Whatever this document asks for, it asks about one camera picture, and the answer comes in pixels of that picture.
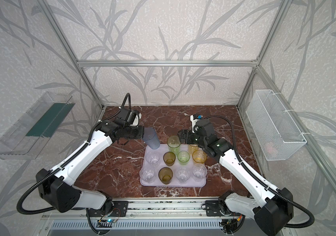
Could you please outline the tall green plastic cup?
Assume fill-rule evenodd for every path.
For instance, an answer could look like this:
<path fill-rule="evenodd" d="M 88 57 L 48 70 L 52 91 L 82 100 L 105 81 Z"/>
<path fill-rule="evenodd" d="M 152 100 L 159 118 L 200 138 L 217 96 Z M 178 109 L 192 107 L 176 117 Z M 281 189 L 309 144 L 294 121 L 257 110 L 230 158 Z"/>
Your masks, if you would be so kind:
<path fill-rule="evenodd" d="M 170 152 L 173 152 L 175 155 L 179 154 L 181 142 L 177 135 L 169 137 L 167 144 Z"/>

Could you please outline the tall yellow plastic cup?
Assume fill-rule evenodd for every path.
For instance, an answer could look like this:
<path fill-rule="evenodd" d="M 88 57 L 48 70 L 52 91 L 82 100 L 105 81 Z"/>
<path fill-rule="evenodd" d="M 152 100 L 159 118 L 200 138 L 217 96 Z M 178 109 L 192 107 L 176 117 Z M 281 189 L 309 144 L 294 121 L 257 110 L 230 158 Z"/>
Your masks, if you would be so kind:
<path fill-rule="evenodd" d="M 188 153 L 190 155 L 192 155 L 198 149 L 199 149 L 198 145 L 188 145 Z"/>

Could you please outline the yellow transparent plastic cup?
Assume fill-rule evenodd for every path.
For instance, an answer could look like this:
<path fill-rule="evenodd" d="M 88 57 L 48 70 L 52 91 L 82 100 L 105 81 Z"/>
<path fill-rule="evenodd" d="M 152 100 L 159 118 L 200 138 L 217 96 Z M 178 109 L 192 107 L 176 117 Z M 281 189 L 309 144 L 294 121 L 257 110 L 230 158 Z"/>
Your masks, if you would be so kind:
<path fill-rule="evenodd" d="M 199 149 L 193 152 L 192 159 L 195 163 L 204 164 L 207 160 L 207 154 Z"/>

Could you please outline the small green plastic cup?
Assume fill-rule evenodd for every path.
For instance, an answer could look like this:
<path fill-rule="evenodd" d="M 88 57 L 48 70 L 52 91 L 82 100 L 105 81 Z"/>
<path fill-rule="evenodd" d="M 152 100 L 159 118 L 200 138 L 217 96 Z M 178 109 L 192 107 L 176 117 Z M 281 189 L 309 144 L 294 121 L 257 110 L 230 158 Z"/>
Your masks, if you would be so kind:
<path fill-rule="evenodd" d="M 187 165 L 190 160 L 190 154 L 187 151 L 180 151 L 177 155 L 177 160 L 180 165 Z"/>

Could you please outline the amber dimpled cup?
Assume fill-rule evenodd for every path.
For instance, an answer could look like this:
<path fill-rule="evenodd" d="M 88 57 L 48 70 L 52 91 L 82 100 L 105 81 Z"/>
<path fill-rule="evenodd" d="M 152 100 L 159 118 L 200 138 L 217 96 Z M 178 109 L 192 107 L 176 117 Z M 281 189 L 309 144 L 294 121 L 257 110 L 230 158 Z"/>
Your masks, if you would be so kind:
<path fill-rule="evenodd" d="M 167 166 L 172 166 L 175 163 L 176 155 L 174 152 L 168 151 L 163 155 L 163 160 Z"/>
<path fill-rule="evenodd" d="M 163 184 L 170 184 L 173 178 L 173 171 L 169 167 L 164 167 L 160 169 L 158 177 Z"/>

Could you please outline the blue frosted plastic cup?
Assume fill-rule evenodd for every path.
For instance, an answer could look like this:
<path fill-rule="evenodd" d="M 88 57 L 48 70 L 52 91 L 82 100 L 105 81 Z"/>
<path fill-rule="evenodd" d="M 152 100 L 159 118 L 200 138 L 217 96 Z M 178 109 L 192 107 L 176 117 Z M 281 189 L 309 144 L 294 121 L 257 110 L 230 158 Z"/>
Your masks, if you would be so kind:
<path fill-rule="evenodd" d="M 158 149 L 160 147 L 160 140 L 158 138 L 156 130 L 153 127 L 144 128 L 144 134 L 142 140 L 151 149 Z"/>

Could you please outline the clear faceted cup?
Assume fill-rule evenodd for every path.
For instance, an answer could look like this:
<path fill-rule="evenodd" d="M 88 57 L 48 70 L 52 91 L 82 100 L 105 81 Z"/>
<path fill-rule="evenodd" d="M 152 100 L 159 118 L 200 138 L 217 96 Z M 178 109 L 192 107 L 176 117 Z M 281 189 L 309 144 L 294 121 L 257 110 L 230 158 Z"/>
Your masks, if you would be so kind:
<path fill-rule="evenodd" d="M 140 170 L 140 178 L 145 183 L 152 183 L 156 180 L 155 168 L 146 166 Z"/>
<path fill-rule="evenodd" d="M 180 167 L 176 170 L 175 176 L 180 184 L 185 184 L 191 177 L 188 168 Z"/>
<path fill-rule="evenodd" d="M 156 167 L 160 163 L 160 154 L 157 151 L 150 151 L 146 155 L 146 161 L 150 165 Z"/>
<path fill-rule="evenodd" d="M 195 164 L 192 167 L 192 175 L 193 175 L 193 179 L 196 182 L 200 182 L 202 180 L 205 180 L 206 176 L 207 176 L 207 169 L 205 167 L 204 164 Z"/>

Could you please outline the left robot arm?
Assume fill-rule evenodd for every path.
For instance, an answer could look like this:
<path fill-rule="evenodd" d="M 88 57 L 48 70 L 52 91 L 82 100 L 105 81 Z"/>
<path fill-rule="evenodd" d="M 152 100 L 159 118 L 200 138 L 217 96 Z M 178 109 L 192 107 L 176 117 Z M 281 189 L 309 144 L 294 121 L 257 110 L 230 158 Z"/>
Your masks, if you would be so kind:
<path fill-rule="evenodd" d="M 47 180 L 38 187 L 39 196 L 59 212 L 72 208 L 103 208 L 109 196 L 105 193 L 76 187 L 82 171 L 106 148 L 120 138 L 135 140 L 144 136 L 144 127 L 123 127 L 114 122 L 98 122 L 88 139 L 64 161 L 47 171 L 42 169 L 36 179 Z"/>

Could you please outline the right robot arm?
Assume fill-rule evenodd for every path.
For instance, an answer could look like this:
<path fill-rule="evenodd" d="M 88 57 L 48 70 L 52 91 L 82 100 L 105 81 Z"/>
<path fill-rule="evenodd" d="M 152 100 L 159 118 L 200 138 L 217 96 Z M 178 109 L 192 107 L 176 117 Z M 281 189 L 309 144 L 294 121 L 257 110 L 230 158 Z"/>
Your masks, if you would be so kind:
<path fill-rule="evenodd" d="M 275 185 L 265 180 L 244 160 L 238 160 L 234 146 L 216 134 L 200 136 L 190 130 L 181 130 L 178 137 L 182 144 L 198 145 L 207 155 L 219 161 L 249 191 L 252 198 L 226 192 L 218 198 L 223 215 L 239 213 L 255 220 L 259 228 L 268 236 L 275 236 L 293 218 L 293 206 L 268 190 Z"/>

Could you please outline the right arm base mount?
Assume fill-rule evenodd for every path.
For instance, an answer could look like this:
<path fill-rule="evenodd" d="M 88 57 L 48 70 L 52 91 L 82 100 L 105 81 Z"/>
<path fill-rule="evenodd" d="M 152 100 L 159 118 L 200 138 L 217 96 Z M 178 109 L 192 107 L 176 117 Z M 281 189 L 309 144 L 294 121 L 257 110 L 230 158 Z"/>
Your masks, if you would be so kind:
<path fill-rule="evenodd" d="M 221 204 L 218 200 L 205 201 L 206 216 L 229 216 L 231 211 L 226 205 Z"/>

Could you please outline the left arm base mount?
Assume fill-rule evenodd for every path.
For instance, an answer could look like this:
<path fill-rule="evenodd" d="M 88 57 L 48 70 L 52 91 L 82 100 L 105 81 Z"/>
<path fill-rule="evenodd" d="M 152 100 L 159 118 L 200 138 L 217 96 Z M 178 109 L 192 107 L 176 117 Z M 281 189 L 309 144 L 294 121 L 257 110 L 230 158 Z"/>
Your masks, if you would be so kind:
<path fill-rule="evenodd" d="M 125 217 L 128 205 L 128 201 L 106 201 L 97 214 L 106 217 Z"/>

